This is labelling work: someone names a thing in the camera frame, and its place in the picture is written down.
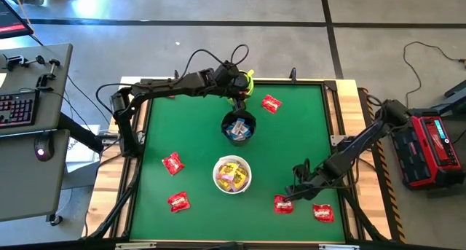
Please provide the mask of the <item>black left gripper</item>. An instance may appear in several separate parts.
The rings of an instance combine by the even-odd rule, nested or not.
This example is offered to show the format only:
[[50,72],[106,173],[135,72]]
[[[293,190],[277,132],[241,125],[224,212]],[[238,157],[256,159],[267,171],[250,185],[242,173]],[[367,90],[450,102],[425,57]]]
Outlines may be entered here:
[[227,71],[233,71],[237,73],[239,71],[238,67],[231,62],[223,62],[213,73],[213,80],[215,82],[215,87],[213,89],[213,94],[220,97],[233,98],[233,112],[245,111],[246,105],[243,100],[238,100],[236,97],[241,97],[242,99],[249,98],[246,94],[242,94],[239,90],[234,89],[229,86],[230,79],[226,74]]

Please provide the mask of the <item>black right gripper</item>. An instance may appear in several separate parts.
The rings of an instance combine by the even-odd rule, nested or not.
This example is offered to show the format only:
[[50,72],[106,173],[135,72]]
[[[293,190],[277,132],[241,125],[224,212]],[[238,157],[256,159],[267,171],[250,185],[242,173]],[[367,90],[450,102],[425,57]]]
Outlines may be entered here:
[[294,167],[295,181],[293,185],[285,187],[285,201],[311,200],[312,195],[308,190],[336,188],[333,172],[328,169],[327,163],[321,163],[313,170],[309,163],[302,163]]

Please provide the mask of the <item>white plastic bucket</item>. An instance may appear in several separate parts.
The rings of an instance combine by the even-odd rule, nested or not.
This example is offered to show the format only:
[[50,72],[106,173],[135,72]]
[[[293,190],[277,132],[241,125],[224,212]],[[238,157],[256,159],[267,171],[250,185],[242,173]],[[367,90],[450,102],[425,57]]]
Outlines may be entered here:
[[[222,190],[218,183],[217,183],[217,175],[218,175],[218,172],[219,172],[219,168],[226,164],[226,163],[236,163],[239,165],[238,168],[243,168],[245,169],[247,172],[248,172],[248,182],[242,187],[241,190],[238,190],[238,191],[234,191],[232,189],[231,192],[226,192],[224,190]],[[235,194],[239,194],[241,192],[245,192],[251,182],[252,182],[252,178],[253,178],[253,174],[252,174],[252,171],[250,169],[250,166],[248,165],[247,161],[244,160],[243,158],[239,157],[239,156],[236,156],[236,155],[228,155],[228,156],[225,156],[225,157],[221,157],[218,159],[217,163],[215,164],[214,168],[213,168],[213,172],[212,172],[212,176],[213,176],[213,181],[214,181],[214,184],[217,186],[217,188],[219,188],[222,192],[225,192],[226,194],[231,194],[231,195],[235,195]]]

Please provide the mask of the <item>lime green plastic bucket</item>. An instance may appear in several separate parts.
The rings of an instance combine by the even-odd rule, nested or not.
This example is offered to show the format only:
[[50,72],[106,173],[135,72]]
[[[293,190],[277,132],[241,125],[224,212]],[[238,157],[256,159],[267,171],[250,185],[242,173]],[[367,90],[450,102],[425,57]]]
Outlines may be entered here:
[[233,71],[227,71],[230,82],[229,86],[239,90],[240,93],[246,94],[250,97],[253,93],[254,81],[253,77],[247,76],[247,71],[239,70],[237,73]]

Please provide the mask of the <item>black plastic bucket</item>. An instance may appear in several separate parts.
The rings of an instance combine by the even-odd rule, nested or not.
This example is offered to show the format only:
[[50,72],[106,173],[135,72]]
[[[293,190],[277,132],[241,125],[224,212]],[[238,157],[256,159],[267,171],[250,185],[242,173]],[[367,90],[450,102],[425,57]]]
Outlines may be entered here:
[[[225,134],[226,127],[229,125],[234,125],[238,118],[243,118],[245,120],[245,123],[242,128],[248,128],[251,131],[250,138],[246,138],[244,141],[234,141],[232,138],[228,138]],[[232,145],[237,147],[245,146],[256,132],[256,118],[247,111],[229,112],[225,115],[221,122],[221,132],[225,135],[225,137],[229,140],[229,142]]]

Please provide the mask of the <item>green table mat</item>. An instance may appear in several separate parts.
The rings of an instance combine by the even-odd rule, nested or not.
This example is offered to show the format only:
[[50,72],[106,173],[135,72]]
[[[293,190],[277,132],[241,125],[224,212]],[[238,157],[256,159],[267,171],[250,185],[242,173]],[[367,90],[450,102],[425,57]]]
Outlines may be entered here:
[[[266,95],[282,102],[275,114],[261,105]],[[231,109],[225,99],[179,95],[153,101],[130,231],[133,240],[344,240],[335,190],[323,190],[314,200],[331,205],[332,223],[317,221],[308,200],[297,200],[291,214],[274,212],[274,196],[293,183],[293,167],[307,158],[317,165],[331,152],[320,87],[258,86],[246,106],[257,128],[245,146],[236,147],[221,132],[221,121]],[[173,152],[185,167],[171,176],[162,160]],[[253,178],[245,192],[226,194],[214,184],[214,165],[227,155],[250,165]],[[172,213],[167,200],[179,192],[186,192],[191,207]]]

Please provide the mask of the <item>yellow black hazard strip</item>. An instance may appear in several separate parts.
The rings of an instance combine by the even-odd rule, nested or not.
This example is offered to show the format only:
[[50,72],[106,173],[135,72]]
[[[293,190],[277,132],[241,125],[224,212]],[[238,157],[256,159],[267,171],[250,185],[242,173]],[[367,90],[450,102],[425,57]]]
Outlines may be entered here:
[[[359,87],[358,95],[365,124],[369,125],[371,122],[375,120],[375,110],[373,109],[373,105],[370,104],[367,100],[367,89]],[[375,144],[373,144],[370,150],[372,158],[374,159],[374,166],[379,181],[379,188],[382,194],[382,201],[384,204],[384,210],[386,213],[391,239],[398,243],[407,243],[403,231],[403,225],[401,224],[401,217],[398,209],[395,191],[390,180],[389,168],[385,160],[384,150],[381,141],[378,140]]]

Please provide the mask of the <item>red black power station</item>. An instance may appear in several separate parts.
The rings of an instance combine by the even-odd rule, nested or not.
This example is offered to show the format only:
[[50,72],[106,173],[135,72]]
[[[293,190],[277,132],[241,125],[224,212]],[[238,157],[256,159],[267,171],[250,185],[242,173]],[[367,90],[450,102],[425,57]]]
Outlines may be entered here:
[[435,109],[412,109],[406,128],[391,133],[400,175],[410,190],[462,184],[466,173]]

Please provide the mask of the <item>dark metal stand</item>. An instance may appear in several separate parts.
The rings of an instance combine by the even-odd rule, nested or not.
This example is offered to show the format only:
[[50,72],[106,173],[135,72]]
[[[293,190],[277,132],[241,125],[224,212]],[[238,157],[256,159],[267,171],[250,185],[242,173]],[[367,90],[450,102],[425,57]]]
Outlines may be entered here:
[[447,112],[466,113],[466,80],[447,90],[443,96],[444,100],[433,107],[440,114]]

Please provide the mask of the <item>black desk clamp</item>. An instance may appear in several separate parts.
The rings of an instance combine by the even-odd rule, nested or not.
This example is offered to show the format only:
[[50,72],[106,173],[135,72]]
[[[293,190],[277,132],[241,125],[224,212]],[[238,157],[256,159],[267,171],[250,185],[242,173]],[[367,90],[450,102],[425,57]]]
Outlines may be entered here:
[[60,61],[57,59],[51,59],[49,61],[49,64],[51,65],[51,69],[49,72],[44,73],[39,76],[37,82],[36,82],[36,89],[39,91],[53,91],[54,88],[52,86],[48,85],[49,81],[55,80],[56,75],[55,75],[55,69],[60,66]]
[[7,57],[5,54],[3,54],[3,57],[5,59],[4,69],[7,71],[13,71],[16,66],[28,68],[33,63],[38,63],[41,65],[45,64],[45,60],[41,55],[37,55],[33,60],[28,60],[23,55]]

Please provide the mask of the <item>black computer mouse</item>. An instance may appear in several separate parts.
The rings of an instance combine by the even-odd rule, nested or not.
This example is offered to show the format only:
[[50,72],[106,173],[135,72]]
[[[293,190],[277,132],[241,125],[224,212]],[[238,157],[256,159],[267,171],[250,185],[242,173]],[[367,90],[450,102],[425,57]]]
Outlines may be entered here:
[[50,160],[54,155],[54,141],[50,132],[38,135],[34,140],[34,151],[39,161],[45,162]]

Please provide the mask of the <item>black backlit keyboard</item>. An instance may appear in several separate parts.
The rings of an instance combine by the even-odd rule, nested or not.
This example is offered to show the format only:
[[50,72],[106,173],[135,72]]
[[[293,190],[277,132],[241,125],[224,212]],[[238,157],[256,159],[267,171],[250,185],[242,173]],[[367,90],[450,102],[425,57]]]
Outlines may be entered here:
[[0,94],[0,129],[33,125],[38,106],[38,90]]

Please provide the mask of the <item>grey computer desk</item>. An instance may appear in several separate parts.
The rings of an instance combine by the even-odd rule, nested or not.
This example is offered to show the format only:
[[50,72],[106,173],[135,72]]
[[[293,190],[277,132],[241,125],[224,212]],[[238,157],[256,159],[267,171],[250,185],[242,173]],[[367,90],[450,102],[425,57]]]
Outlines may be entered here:
[[[51,69],[49,61],[60,61],[55,69],[55,80],[48,82],[54,90],[39,91],[35,123],[0,129],[0,222],[45,216],[53,224],[60,223],[55,213],[69,139],[76,139],[94,152],[103,151],[101,141],[91,130],[61,111],[72,51],[72,44],[0,50],[0,68],[6,74],[0,84],[0,94],[37,90],[39,76]],[[45,64],[33,63],[28,68],[16,66],[13,71],[7,71],[3,54],[7,57],[23,55],[28,60],[41,55]],[[42,162],[36,158],[33,144],[38,135],[46,132],[52,134],[55,151],[50,160]]]

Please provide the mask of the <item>black flat screen monitor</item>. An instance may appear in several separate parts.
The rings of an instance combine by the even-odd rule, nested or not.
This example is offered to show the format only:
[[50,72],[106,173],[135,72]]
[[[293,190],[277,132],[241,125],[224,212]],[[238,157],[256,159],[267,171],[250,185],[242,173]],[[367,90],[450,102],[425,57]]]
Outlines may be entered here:
[[0,0],[0,39],[29,36],[32,34],[32,28],[28,26],[5,0]]

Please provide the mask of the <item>silver metal bracket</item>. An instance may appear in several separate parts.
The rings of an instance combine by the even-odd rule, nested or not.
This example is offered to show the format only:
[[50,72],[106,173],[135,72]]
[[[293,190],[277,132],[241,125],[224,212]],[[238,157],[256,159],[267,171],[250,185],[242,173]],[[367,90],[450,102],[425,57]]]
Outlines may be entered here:
[[156,243],[152,242],[129,242],[129,243],[117,243],[114,250],[146,250],[155,249]]
[[347,244],[319,244],[319,250],[360,250],[360,247],[357,245],[347,245]]

